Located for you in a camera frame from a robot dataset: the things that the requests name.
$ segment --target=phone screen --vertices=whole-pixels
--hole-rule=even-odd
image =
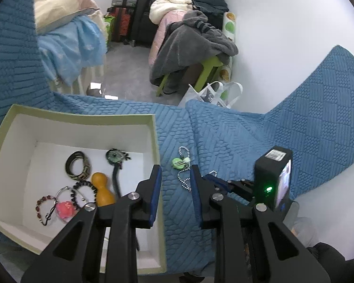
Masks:
[[[278,180],[278,191],[275,207],[277,208],[287,193],[290,186],[290,175],[291,175],[291,160],[288,161],[286,166],[283,168],[282,173],[279,175]]]

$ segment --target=label sticker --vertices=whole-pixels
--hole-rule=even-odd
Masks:
[[[285,155],[286,155],[285,152],[273,149],[268,154],[266,154],[265,157],[280,162],[285,157]]]

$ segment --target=red beaded bracelet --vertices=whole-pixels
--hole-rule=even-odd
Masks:
[[[41,205],[43,202],[45,202],[45,201],[47,201],[47,200],[54,200],[54,206],[51,208],[50,212],[46,214],[46,216],[45,216],[46,222],[44,222],[44,221],[42,220],[42,215],[41,215],[41,212],[40,212],[40,208],[39,208],[39,207],[40,207],[40,205]],[[48,196],[43,196],[41,199],[39,199],[39,200],[37,201],[37,205],[36,205],[36,207],[35,207],[35,210],[37,211],[37,217],[38,217],[39,221],[40,221],[41,224],[43,224],[44,226],[47,226],[47,222],[51,219],[51,215],[52,215],[52,213],[53,213],[54,210],[55,210],[55,201],[56,201],[56,198],[55,198],[54,196],[50,196],[50,195],[48,195]]]

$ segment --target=dark jacket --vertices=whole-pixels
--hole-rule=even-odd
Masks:
[[[208,23],[217,29],[223,27],[223,14],[228,12],[228,5],[224,0],[192,0],[195,8],[208,17]]]

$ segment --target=bracelet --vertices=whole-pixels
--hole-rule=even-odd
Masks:
[[[47,214],[46,214],[46,216],[45,216],[45,219],[46,219],[46,222],[44,222],[43,220],[42,220],[42,215],[41,215],[41,212],[40,212],[40,205],[43,203],[43,202],[45,202],[45,201],[47,201],[47,200],[54,200],[54,206],[51,208],[51,210],[50,210],[50,212],[48,212]],[[37,212],[37,217],[38,217],[38,219],[39,219],[39,221],[41,222],[41,224],[43,224],[44,226],[47,226],[47,222],[51,219],[51,215],[52,215],[52,213],[54,212],[54,210],[55,210],[55,205],[56,205],[56,198],[54,197],[54,196],[50,196],[50,195],[48,195],[48,196],[43,196],[41,199],[39,199],[38,201],[37,201],[37,205],[36,205],[36,207],[35,207],[35,210],[36,210],[36,212]]]
[[[97,201],[97,192],[98,192],[97,188],[89,181],[85,181],[85,180],[77,181],[73,187],[73,190],[71,191],[71,201],[77,211],[81,209],[81,207],[76,202],[76,192],[78,192],[78,189],[82,186],[90,187],[94,193],[94,202],[96,203]]]
[[[59,217],[59,219],[61,221],[63,221],[64,223],[68,223],[68,221],[65,220],[65,218],[68,218],[68,217],[73,217],[76,213],[76,211],[78,210],[75,205],[73,205],[73,203],[71,201],[65,201],[65,202],[60,202],[59,201],[59,196],[62,192],[66,191],[66,190],[69,190],[71,192],[74,192],[74,193],[77,193],[81,200],[83,202],[86,202],[86,198],[83,196],[82,193],[80,193],[78,190],[76,189],[73,189],[72,187],[69,187],[69,186],[65,186],[63,187],[62,189],[60,189],[57,194],[55,195],[55,205],[56,205],[56,213],[57,213],[57,216]]]
[[[83,171],[79,175],[74,175],[71,171],[71,166],[74,163],[74,161],[78,159],[83,159]],[[76,151],[72,153],[67,159],[65,170],[67,175],[75,181],[86,180],[91,175],[91,164],[89,163],[88,157],[83,152]]]

